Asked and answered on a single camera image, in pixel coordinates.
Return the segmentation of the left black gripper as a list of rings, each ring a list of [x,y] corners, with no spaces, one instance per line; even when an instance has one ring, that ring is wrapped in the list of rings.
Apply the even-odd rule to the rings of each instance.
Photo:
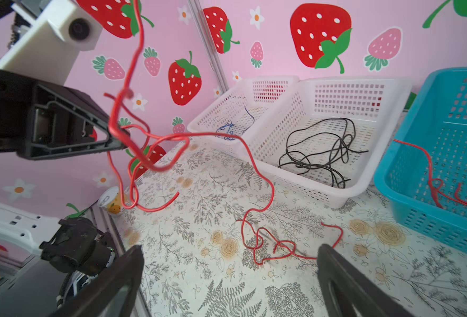
[[[85,93],[0,70],[0,153],[39,161],[125,149],[108,124]]]

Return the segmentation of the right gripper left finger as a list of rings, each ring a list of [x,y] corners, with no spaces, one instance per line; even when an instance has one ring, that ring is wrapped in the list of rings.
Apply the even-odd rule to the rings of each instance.
[[[131,316],[143,269],[142,247],[136,245],[51,316]]]

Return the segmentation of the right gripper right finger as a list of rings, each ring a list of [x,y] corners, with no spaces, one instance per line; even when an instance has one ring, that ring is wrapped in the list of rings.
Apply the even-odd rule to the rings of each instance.
[[[411,316],[328,244],[318,249],[317,277],[329,316]]]

